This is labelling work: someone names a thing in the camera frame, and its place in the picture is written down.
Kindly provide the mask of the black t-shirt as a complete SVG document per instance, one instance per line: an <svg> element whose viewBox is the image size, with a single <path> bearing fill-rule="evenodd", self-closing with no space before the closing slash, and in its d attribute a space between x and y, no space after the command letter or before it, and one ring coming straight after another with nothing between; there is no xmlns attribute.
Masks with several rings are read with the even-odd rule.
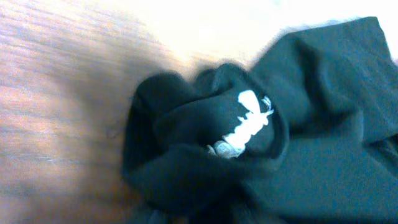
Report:
<svg viewBox="0 0 398 224"><path fill-rule="evenodd" d="M286 34L252 67L136 89L130 223L396 223L397 65L376 17Z"/></svg>

